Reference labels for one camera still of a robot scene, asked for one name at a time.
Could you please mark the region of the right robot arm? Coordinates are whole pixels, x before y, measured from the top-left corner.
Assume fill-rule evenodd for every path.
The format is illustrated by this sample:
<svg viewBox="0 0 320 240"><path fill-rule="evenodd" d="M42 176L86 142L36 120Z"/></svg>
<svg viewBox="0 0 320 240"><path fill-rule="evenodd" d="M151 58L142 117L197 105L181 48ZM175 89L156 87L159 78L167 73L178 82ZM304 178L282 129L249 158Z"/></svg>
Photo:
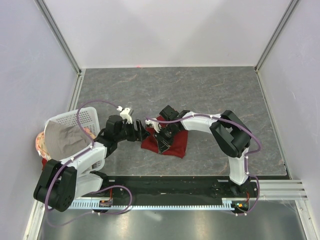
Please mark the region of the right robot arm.
<svg viewBox="0 0 320 240"><path fill-rule="evenodd" d="M189 110L178 112L167 105L160 116L163 120L150 118L145 121L155 130L154 138L159 154L169 150L174 144L175 136L182 131L212 134L222 152L228 156L230 193L240 197L247 191L245 182L249 176L245 155L249 152L251 132L231 110L221 114L195 113Z"/></svg>

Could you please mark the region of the red cloth napkin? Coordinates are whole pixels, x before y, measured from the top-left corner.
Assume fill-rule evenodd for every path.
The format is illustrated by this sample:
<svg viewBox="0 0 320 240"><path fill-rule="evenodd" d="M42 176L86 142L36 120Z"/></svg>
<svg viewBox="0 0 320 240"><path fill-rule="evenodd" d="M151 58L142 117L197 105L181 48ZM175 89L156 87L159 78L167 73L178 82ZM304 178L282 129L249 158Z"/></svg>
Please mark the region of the red cloth napkin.
<svg viewBox="0 0 320 240"><path fill-rule="evenodd" d="M187 142L188 142L188 131L184 129L181 123L160 123L161 129L166 125L177 125L179 127L179 133L174 136L172 146L160 155L167 156L175 156L179 158L183 158L186 154ZM146 130L150 133L150 136L147 137L142 143L141 148L150 150L152 152L158 153L158 145L157 141L154 138L154 134L159 134L160 132L156 132L152 127L147 127Z"/></svg>

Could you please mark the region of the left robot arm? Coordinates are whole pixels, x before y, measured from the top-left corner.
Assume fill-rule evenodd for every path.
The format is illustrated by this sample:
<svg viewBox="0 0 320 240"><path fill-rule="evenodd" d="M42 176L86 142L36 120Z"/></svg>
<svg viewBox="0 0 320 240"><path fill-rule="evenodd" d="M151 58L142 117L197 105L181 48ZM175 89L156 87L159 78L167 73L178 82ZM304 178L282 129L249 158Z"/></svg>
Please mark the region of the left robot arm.
<svg viewBox="0 0 320 240"><path fill-rule="evenodd" d="M53 210L64 212L74 199L95 193L106 196L110 185L97 172L122 141L142 142L149 136L140 120L128 122L111 115L96 138L79 126L49 121L44 143L50 160L44 165L33 198Z"/></svg>

